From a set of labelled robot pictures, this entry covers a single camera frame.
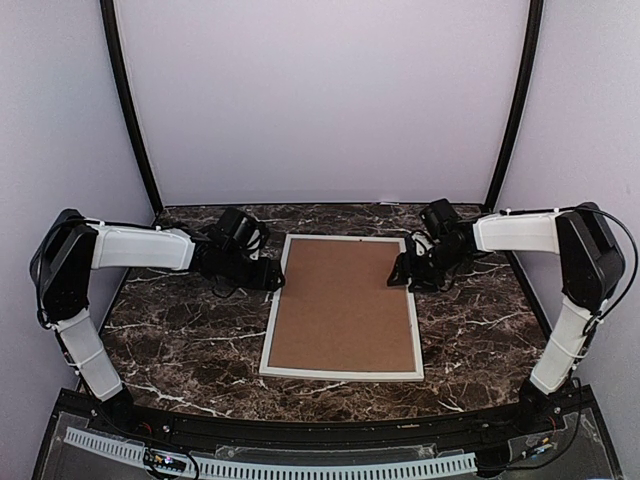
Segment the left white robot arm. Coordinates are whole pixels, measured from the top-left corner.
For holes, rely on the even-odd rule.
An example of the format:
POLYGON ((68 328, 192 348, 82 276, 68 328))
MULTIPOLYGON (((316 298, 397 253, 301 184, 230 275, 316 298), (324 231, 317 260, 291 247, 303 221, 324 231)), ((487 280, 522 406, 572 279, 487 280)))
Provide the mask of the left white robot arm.
POLYGON ((141 427, 140 412, 124 399, 124 384, 89 313, 93 271, 158 268, 225 280, 232 288, 275 292, 285 284, 280 263, 260 255, 265 223, 229 207, 200 229, 105 222, 76 209, 59 213, 29 265, 38 322, 54 331, 70 366, 100 402, 103 421, 120 436, 141 427))

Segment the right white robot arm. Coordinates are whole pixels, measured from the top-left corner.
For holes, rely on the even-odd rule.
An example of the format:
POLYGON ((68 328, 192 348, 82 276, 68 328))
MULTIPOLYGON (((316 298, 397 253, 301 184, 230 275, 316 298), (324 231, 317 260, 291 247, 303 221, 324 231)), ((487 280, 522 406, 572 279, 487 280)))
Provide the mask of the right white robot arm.
POLYGON ((594 202, 463 218, 446 199, 428 204, 420 218, 424 227, 405 236, 405 249, 387 279, 390 287, 442 291, 458 266, 493 252, 558 257, 561 309, 528 380, 543 395, 556 392, 585 356, 597 326, 622 299, 616 289, 626 260, 611 229, 620 220, 594 202))

